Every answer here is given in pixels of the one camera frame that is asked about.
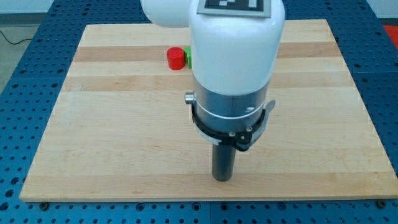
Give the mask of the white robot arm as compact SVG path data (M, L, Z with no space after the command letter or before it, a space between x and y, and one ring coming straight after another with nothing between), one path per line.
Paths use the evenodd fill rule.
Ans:
M266 91L284 28L281 0L141 0L162 27L188 27L193 91L185 102L214 145L246 151L262 134Z

